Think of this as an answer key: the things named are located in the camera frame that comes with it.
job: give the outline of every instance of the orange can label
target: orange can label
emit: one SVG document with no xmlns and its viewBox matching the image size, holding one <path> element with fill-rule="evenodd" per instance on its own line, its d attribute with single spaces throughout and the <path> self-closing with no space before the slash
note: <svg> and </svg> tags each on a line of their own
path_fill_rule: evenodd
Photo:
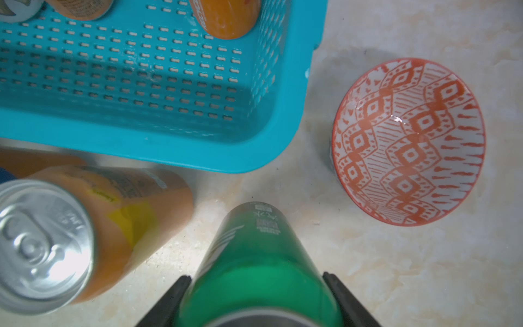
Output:
<svg viewBox="0 0 523 327">
<path fill-rule="evenodd" d="M 191 191 L 178 175 L 167 170 L 62 166 L 29 178 L 69 191 L 84 205 L 93 222 L 95 267 L 76 302 L 112 287 L 192 216 Z"/>
</svg>

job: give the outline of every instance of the orange and white bowl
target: orange and white bowl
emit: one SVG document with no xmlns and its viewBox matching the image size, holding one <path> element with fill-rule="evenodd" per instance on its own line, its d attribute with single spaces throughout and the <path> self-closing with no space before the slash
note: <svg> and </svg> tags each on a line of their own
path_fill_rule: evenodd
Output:
<svg viewBox="0 0 523 327">
<path fill-rule="evenodd" d="M 476 98 L 449 69 L 402 58 L 374 67 L 336 114 L 332 155 L 352 200 L 393 225 L 443 218 L 474 186 L 485 155 Z"/>
</svg>

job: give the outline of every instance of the orange can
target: orange can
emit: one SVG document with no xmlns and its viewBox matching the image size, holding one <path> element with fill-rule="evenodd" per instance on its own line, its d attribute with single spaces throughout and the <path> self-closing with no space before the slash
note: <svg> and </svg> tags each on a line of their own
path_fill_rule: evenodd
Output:
<svg viewBox="0 0 523 327">
<path fill-rule="evenodd" d="M 203 29 L 219 39 L 232 40 L 247 34 L 256 24 L 262 0 L 190 0 Z"/>
<path fill-rule="evenodd" d="M 113 0 L 46 0 L 60 15 L 76 20 L 93 20 L 103 16 Z"/>
<path fill-rule="evenodd" d="M 0 306 L 40 314 L 102 294 L 193 209 L 187 184 L 162 169 L 60 166 L 0 184 Z"/>
<path fill-rule="evenodd" d="M 85 164 L 86 162 L 81 158 L 69 154 L 0 148 L 0 168 L 7 170 L 16 178 L 27 177 L 47 167 Z"/>
</svg>

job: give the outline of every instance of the yellow label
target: yellow label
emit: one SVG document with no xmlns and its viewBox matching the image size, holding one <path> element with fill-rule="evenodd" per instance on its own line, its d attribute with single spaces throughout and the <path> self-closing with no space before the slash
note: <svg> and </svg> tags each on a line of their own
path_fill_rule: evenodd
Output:
<svg viewBox="0 0 523 327">
<path fill-rule="evenodd" d="M 132 248 L 148 231 L 158 226 L 154 210 L 147 201 L 116 210 L 109 218 L 120 227 Z"/>
</svg>

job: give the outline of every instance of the bowl rim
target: bowl rim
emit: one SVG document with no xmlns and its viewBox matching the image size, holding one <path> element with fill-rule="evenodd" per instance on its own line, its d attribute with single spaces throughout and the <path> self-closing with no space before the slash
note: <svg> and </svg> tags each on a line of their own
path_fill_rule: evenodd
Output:
<svg viewBox="0 0 523 327">
<path fill-rule="evenodd" d="M 399 62 L 401 60 L 421 60 L 421 61 L 424 61 L 425 63 L 430 63 L 430 64 L 433 64 L 433 65 L 436 65 L 446 71 L 449 71 L 451 74 L 453 74 L 458 80 L 459 82 L 461 82 L 468 90 L 469 92 L 471 93 L 472 95 L 472 98 L 476 101 L 477 103 L 477 110 L 478 112 L 480 113 L 480 119 L 481 119 L 481 127 L 482 127 L 482 132 L 483 132 L 483 138 L 484 138 L 484 141 L 483 141 L 483 159 L 481 160 L 481 164 L 480 164 L 480 169 L 478 170 L 477 172 L 477 176 L 476 176 L 476 179 L 474 180 L 474 182 L 472 183 L 470 189 L 467 191 L 467 193 L 465 194 L 465 196 L 458 202 L 458 204 L 456 204 L 452 209 L 450 209 L 448 212 L 446 212 L 444 215 L 442 215 L 441 217 L 437 218 L 437 219 L 434 219 L 434 220 L 430 220 L 430 221 L 427 221 L 427 222 L 424 222 L 424 223 L 415 223 L 415 224 L 400 224 L 400 223 L 396 223 L 396 222 L 392 222 L 392 221 L 384 221 L 380 218 L 378 218 L 376 215 L 372 215 L 368 212 L 365 211 L 365 209 L 363 208 L 362 205 L 360 205 L 357 201 L 355 201 L 355 198 L 356 198 L 356 195 L 353 195 L 351 193 L 351 191 L 349 190 L 349 188 L 344 184 L 342 183 L 342 181 L 340 180 L 340 172 L 339 172 L 339 169 L 338 169 L 338 164 L 336 163 L 336 161 L 334 160 L 334 149 L 335 149 L 335 142 L 336 142 L 336 123 L 339 121 L 340 117 L 341 117 L 341 114 L 342 114 L 342 104 L 345 100 L 345 98 L 349 95 L 349 93 L 351 93 L 356 85 L 359 85 L 359 82 L 361 80 L 363 80 L 364 78 L 367 78 L 367 75 L 370 74 L 373 70 L 375 70 L 376 68 L 380 67 L 380 66 L 383 66 L 383 65 L 386 65 L 386 64 L 389 64 L 389 63 L 392 63 L 392 62 Z M 368 71 L 366 71 L 364 74 L 362 74 L 356 81 L 354 81 L 354 83 L 352 84 L 352 86 L 349 88 L 349 90 L 345 93 L 345 95 L 343 96 L 342 98 L 342 101 L 340 102 L 339 106 L 338 106 L 338 110 L 336 112 L 336 116 L 334 117 L 334 122 L 333 122 L 333 128 L 332 128 L 332 134 L 331 134 L 331 156 L 333 158 L 333 164 L 334 164 L 334 169 L 336 170 L 336 177 L 338 178 L 340 184 L 343 186 L 343 189 L 345 190 L 345 193 L 348 194 L 348 196 L 350 197 L 350 199 L 366 214 L 368 214 L 369 216 L 373 217 L 374 219 L 378 220 L 378 221 L 381 221 L 381 222 L 384 222 L 384 223 L 387 223 L 387 224 L 390 224 L 390 225 L 394 225 L 394 226 L 399 226 L 399 227 L 417 227 L 417 226 L 424 226 L 424 225 L 427 225 L 427 224 L 430 224 L 430 223 L 433 223 L 435 221 L 438 221 L 440 219 L 442 219 L 443 217 L 446 217 L 448 216 L 450 213 L 452 213 L 454 210 L 456 210 L 468 197 L 469 197 L 469 194 L 470 192 L 474 189 L 474 186 L 476 186 L 476 183 L 477 183 L 477 180 L 480 178 L 480 175 L 481 175 L 481 171 L 483 169 L 483 164 L 485 163 L 485 156 L 486 156 L 486 152 L 487 152 L 487 136 L 486 136 L 486 127 L 485 127 L 485 119 L 483 117 L 483 113 L 481 112 L 481 106 L 476 98 L 476 96 L 474 95 L 474 93 L 471 91 L 471 89 L 469 88 L 469 86 L 463 81 L 463 79 L 458 75 L 456 74 L 453 70 L 437 63 L 437 62 L 434 62 L 432 60 L 428 60 L 428 59 L 423 59 L 423 58 L 416 58 L 416 57 L 402 57 L 402 58 L 397 58 L 397 59 L 393 59 L 393 60 L 387 60 L 385 62 L 382 62 L 374 67 L 372 67 L 371 69 L 369 69 Z"/>
</svg>

